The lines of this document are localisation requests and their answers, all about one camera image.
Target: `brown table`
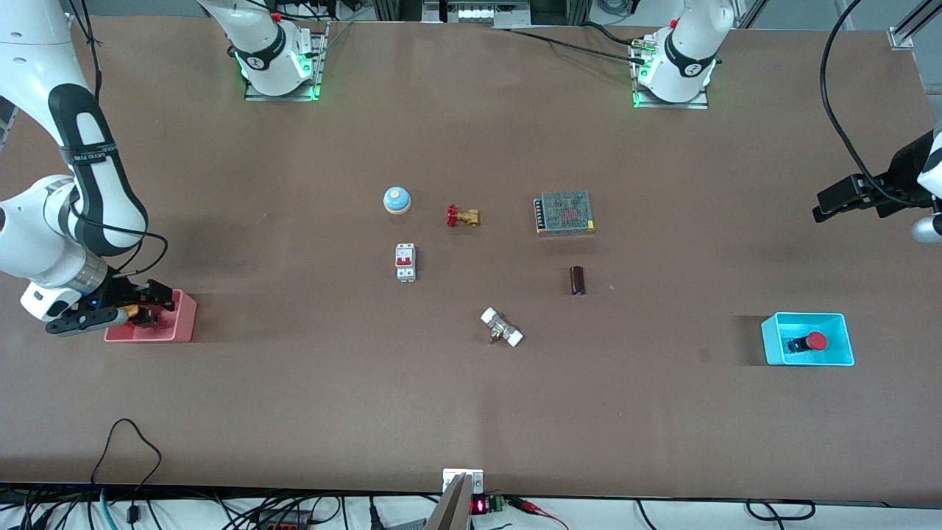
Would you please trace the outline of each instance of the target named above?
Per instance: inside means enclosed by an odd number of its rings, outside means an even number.
[[[194,295],[198,327],[189,345],[56,339],[0,278],[3,480],[86,480],[127,416],[161,483],[435,490],[481,466],[533,494],[942,501],[939,249],[910,240],[924,212],[813,222],[854,171],[820,106],[825,35],[734,31],[712,109],[678,111],[633,109],[623,63],[472,25],[358,24],[314,104],[241,101],[213,21],[95,29],[106,115],[171,240],[154,277]],[[932,127],[884,34],[842,35],[832,64],[874,171]],[[0,194],[62,171],[21,116]],[[391,185],[408,214],[383,210]],[[597,235],[538,240],[531,200],[570,189]],[[447,228],[449,203],[481,227]],[[487,344],[488,306],[519,347]],[[845,313],[856,366],[766,366],[778,310]],[[152,463],[130,430],[112,449],[102,480]]]

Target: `pink box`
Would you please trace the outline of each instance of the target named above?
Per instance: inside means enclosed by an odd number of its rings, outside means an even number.
[[[189,342],[193,338],[193,322],[196,320],[196,301],[179,289],[173,290],[175,311],[160,307],[157,312],[157,325],[137,327],[132,323],[115,325],[105,330],[105,342]]]

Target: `circuit board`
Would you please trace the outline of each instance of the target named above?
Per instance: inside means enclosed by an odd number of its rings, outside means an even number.
[[[537,235],[588,236],[595,231],[588,190],[545,191],[533,199]]]

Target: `brown cylinder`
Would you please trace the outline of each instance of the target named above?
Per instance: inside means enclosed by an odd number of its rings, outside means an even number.
[[[569,286],[574,295],[586,293],[586,277],[582,267],[575,265],[569,268]]]

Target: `red button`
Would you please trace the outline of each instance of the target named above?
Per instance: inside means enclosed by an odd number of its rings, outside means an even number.
[[[808,338],[805,341],[812,350],[821,351],[827,348],[827,337],[820,331],[812,331],[808,334]]]

